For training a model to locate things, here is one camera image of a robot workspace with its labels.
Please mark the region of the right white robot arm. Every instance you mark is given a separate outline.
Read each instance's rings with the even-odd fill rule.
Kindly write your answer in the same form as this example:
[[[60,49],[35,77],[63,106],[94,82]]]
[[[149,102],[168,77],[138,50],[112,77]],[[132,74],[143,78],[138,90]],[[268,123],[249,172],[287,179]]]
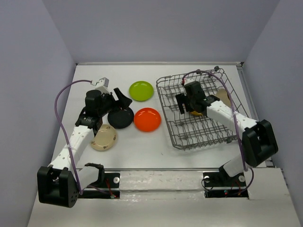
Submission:
[[[183,92],[176,95],[181,114],[201,113],[219,122],[237,136],[240,154],[219,168],[218,180],[222,185],[230,185],[235,176],[247,167],[257,167],[278,152],[269,121],[251,119],[235,111],[234,105],[227,106],[217,96],[207,96],[198,81],[185,79],[182,86]]]

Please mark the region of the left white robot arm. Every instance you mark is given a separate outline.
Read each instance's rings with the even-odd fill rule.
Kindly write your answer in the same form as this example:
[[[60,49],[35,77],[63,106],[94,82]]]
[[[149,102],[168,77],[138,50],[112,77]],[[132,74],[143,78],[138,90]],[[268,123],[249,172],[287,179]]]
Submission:
[[[72,208],[83,190],[105,181],[103,165],[87,163],[76,170],[85,148],[101,128],[102,118],[113,110],[126,109],[132,100],[118,89],[105,93],[98,89],[86,93],[85,106],[59,155],[37,172],[38,198],[41,203]]]

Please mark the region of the cream plate with black blot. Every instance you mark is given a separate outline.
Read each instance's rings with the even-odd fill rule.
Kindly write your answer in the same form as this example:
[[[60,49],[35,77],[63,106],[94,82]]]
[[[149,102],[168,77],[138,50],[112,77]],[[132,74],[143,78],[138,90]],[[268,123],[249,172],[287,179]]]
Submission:
[[[226,106],[231,107],[231,101],[225,89],[217,90],[215,96],[218,97]]]

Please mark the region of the brown yellow patterned plate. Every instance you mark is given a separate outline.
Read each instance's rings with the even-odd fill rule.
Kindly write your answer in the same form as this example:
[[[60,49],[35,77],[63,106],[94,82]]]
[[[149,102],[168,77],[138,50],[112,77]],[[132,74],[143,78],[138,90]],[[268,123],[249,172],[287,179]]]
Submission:
[[[202,113],[197,112],[197,111],[191,111],[190,114],[194,115],[194,116],[203,116]]]

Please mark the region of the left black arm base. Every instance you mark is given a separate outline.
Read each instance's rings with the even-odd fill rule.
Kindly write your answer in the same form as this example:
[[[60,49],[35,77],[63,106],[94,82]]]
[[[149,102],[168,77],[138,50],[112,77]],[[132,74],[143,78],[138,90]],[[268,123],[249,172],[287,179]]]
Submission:
[[[91,183],[80,199],[119,199],[120,198],[120,173],[107,172],[103,182]]]

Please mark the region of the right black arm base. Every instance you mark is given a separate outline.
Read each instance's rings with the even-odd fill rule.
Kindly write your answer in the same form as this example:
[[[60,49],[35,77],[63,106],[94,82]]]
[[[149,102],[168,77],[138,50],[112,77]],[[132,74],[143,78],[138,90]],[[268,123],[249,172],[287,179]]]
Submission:
[[[219,179],[218,172],[205,172],[201,185],[205,197],[210,198],[248,198],[247,184],[244,173],[240,173],[227,180]]]

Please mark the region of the lime green plate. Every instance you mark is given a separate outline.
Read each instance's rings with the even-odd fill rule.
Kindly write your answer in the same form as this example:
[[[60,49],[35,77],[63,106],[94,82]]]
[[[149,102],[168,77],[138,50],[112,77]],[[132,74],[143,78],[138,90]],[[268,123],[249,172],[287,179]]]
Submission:
[[[137,81],[129,87],[129,94],[133,100],[143,102],[153,96],[154,88],[147,81]]]

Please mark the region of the orange plate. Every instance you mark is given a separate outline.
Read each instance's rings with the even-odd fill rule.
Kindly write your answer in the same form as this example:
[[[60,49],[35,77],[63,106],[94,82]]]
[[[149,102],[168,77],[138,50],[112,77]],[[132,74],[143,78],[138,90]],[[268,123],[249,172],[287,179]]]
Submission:
[[[143,132],[152,132],[159,128],[161,116],[153,108],[142,108],[134,115],[134,124],[136,128]]]

